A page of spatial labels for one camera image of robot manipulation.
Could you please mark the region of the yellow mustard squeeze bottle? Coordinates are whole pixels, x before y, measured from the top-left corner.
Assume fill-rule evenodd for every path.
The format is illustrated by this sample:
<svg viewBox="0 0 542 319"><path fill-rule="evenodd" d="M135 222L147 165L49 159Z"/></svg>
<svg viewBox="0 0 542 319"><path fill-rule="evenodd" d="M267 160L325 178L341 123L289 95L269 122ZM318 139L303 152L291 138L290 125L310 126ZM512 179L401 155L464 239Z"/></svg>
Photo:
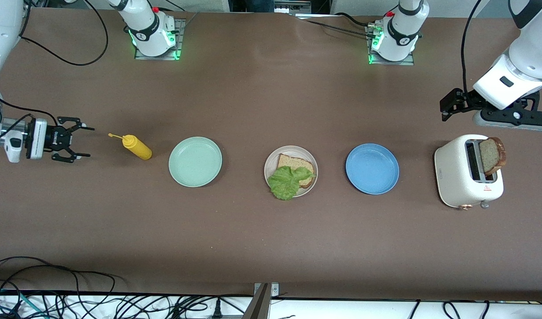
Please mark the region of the yellow mustard squeeze bottle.
<svg viewBox="0 0 542 319"><path fill-rule="evenodd" d="M147 161L152 157L152 150L134 135L118 136L112 133L109 137L121 139L123 147L135 154L138 158Z"/></svg>

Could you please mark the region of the brown toast bread slice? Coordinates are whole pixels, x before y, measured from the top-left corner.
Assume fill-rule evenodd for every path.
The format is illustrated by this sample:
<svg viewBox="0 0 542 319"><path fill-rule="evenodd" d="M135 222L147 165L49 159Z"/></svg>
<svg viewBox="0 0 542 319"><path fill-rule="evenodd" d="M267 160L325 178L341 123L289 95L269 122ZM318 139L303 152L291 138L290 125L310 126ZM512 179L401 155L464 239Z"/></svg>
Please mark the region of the brown toast bread slice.
<svg viewBox="0 0 542 319"><path fill-rule="evenodd" d="M504 144L498 137L489 137L478 145L485 176L490 176L502 169L507 163Z"/></svg>
<svg viewBox="0 0 542 319"><path fill-rule="evenodd" d="M283 166L290 167L293 171L299 169L300 167L303 167L307 170L309 170L313 175L316 175L315 166L312 165L311 162L306 161L303 158L298 157L291 157L287 154L280 154L277 164L277 169ZM312 182L314 181L314 177L311 176L305 180L299 181L300 188L307 189L311 186Z"/></svg>

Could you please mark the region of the green lettuce leaf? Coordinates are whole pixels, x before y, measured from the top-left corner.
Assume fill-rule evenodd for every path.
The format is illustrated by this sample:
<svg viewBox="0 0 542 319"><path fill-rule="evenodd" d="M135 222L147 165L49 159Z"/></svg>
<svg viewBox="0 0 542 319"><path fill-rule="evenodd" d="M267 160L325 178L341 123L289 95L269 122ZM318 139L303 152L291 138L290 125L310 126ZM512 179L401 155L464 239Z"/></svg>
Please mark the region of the green lettuce leaf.
<svg viewBox="0 0 542 319"><path fill-rule="evenodd" d="M297 194L302 180L314 177L315 174L305 167L293 169L290 166L280 166L267 178L267 182L276 198L288 201Z"/></svg>

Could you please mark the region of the blue plate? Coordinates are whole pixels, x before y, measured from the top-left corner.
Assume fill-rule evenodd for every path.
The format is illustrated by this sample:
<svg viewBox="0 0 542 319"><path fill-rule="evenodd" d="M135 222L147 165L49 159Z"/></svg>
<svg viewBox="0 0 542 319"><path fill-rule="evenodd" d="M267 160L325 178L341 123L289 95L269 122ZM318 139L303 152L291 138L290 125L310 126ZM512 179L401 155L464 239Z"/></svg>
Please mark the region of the blue plate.
<svg viewBox="0 0 542 319"><path fill-rule="evenodd" d="M360 192L382 195L394 188L400 177L395 155L379 144L361 144L347 156L345 171L350 183Z"/></svg>

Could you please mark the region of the mint green plate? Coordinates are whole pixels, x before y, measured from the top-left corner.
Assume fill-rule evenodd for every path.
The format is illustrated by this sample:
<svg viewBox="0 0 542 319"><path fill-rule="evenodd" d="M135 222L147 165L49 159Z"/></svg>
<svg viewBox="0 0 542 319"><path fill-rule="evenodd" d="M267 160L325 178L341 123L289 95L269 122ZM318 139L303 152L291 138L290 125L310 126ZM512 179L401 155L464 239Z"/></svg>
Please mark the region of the mint green plate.
<svg viewBox="0 0 542 319"><path fill-rule="evenodd" d="M220 147L206 137L184 139L172 149L168 160L169 174L185 187L206 186L221 171L223 156Z"/></svg>

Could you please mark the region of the beige plate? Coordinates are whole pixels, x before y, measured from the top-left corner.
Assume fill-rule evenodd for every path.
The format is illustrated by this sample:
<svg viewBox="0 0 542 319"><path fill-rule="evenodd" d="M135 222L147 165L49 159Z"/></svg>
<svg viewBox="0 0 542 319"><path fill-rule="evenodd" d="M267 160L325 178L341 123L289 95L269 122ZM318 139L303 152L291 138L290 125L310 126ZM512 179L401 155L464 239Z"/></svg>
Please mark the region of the beige plate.
<svg viewBox="0 0 542 319"><path fill-rule="evenodd" d="M277 169L279 155L282 153L287 154L288 156L291 156L291 157L303 158L304 160L311 162L312 165L315 166L316 175L311 186L307 189L299 188L294 198L307 194L307 192L309 192L315 186L319 170L318 170L318 165L315 160L315 157L309 151L307 151L306 149L302 147L288 145L285 147L279 147L275 151L271 152L271 154L267 157L265 164L263 166L263 175L265 177L265 180L267 181L267 178L269 178L269 176L271 176Z"/></svg>

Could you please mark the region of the white toaster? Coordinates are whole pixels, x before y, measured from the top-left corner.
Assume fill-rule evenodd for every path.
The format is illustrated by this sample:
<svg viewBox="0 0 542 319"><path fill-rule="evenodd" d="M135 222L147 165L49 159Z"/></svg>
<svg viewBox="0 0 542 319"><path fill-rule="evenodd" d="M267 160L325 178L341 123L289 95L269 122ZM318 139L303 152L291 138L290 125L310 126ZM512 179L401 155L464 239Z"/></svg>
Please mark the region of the white toaster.
<svg viewBox="0 0 542 319"><path fill-rule="evenodd" d="M434 153L437 190L441 201L458 210L474 206L486 209L504 193L503 176L498 170L485 176L478 145L489 138L462 135Z"/></svg>

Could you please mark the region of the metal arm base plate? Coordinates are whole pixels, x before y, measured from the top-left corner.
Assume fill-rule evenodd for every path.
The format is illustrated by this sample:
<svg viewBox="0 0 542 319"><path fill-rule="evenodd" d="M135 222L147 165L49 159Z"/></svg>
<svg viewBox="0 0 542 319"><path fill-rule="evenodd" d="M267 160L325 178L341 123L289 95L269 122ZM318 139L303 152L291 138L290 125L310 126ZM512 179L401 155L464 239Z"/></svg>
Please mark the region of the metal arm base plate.
<svg viewBox="0 0 542 319"><path fill-rule="evenodd" d="M386 34L384 26L369 23L365 27L368 35L368 62L370 64L413 66L415 42L399 45L391 35Z"/></svg>
<svg viewBox="0 0 542 319"><path fill-rule="evenodd" d="M185 19L164 16L157 30L147 40L143 32L129 32L135 47L135 60L180 60L185 27Z"/></svg>

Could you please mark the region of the aluminium frame profile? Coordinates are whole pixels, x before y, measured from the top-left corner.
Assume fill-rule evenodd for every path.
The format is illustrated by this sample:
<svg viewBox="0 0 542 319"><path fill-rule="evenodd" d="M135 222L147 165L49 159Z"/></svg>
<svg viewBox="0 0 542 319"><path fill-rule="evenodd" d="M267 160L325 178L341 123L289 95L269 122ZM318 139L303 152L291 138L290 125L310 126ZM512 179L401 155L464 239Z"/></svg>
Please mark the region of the aluminium frame profile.
<svg viewBox="0 0 542 319"><path fill-rule="evenodd" d="M274 12L301 18L330 15L331 0L274 0Z"/></svg>

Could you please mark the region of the aluminium post with bracket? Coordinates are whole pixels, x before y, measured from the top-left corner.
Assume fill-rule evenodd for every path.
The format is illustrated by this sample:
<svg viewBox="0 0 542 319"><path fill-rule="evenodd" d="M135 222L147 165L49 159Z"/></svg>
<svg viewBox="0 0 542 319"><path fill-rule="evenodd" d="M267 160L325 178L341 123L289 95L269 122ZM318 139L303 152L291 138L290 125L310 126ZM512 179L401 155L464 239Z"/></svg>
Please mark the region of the aluminium post with bracket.
<svg viewBox="0 0 542 319"><path fill-rule="evenodd" d="M279 295L279 283L255 283L254 296L241 319L269 319L272 297Z"/></svg>

